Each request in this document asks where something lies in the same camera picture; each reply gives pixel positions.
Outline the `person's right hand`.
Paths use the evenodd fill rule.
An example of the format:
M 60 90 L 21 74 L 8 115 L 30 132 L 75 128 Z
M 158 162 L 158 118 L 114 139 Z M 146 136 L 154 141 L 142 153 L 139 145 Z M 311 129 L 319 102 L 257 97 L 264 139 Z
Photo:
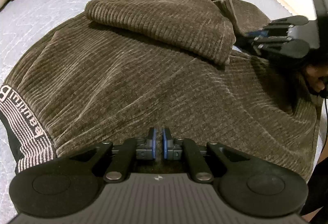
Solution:
M 327 76 L 327 66 L 308 66 L 305 70 L 305 76 L 311 89 L 319 93 L 325 88 L 321 78 Z

